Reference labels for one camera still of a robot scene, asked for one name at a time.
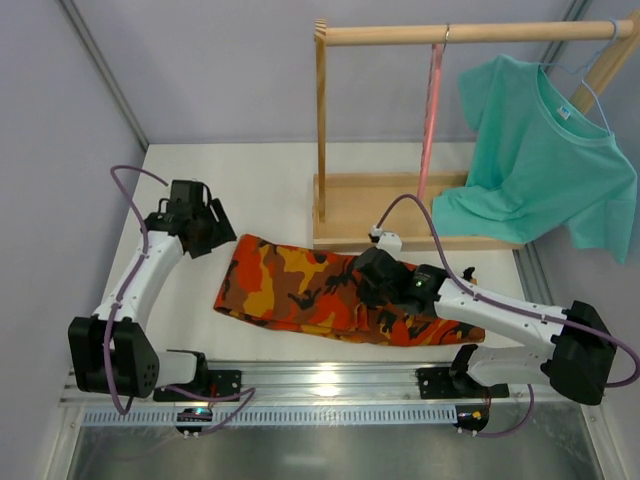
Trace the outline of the orange camouflage trousers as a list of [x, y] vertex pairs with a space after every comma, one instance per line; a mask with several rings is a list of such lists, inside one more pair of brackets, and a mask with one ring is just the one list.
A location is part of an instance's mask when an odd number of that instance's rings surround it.
[[357, 295], [355, 257], [275, 244], [245, 234], [213, 309], [254, 326], [351, 343], [393, 347], [478, 344], [485, 330], [457, 320], [411, 315]]

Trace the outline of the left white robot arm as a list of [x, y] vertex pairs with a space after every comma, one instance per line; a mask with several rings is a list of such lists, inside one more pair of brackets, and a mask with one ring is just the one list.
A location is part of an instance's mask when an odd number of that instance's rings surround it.
[[76, 317], [68, 340], [77, 387], [88, 393], [147, 398], [206, 378], [200, 352], [158, 352], [146, 336], [153, 306], [184, 256], [193, 259], [236, 241], [219, 199], [199, 181], [174, 180], [156, 211], [140, 216], [141, 240], [112, 292], [88, 317]]

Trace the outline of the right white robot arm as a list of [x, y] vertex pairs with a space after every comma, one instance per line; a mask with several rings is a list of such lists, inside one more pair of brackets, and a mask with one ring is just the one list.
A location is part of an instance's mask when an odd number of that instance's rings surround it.
[[463, 397], [506, 384], [548, 385], [583, 405], [601, 403], [616, 353], [593, 307], [569, 309], [509, 299], [442, 268], [409, 268], [372, 247], [358, 256], [358, 294], [367, 305], [389, 303], [406, 314], [426, 314], [479, 327], [514, 341], [508, 348], [464, 346], [449, 368]]

